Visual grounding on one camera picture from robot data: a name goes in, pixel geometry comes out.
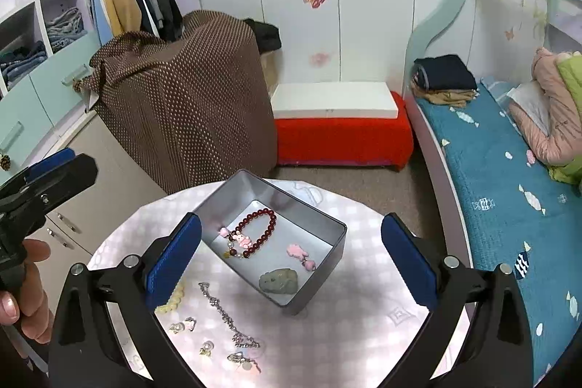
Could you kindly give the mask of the person's left hand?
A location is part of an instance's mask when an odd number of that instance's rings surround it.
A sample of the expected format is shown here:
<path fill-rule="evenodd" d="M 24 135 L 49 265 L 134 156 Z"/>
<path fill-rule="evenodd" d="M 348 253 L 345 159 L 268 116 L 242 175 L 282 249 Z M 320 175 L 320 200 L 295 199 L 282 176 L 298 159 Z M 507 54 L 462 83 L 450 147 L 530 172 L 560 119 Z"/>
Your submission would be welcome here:
<path fill-rule="evenodd" d="M 36 264 L 49 258 L 50 249 L 45 242 L 30 238 L 24 240 L 24 246 L 26 277 L 17 295 L 1 292 L 1 325 L 20 321 L 26 337 L 45 345 L 51 339 L 54 316 Z"/>

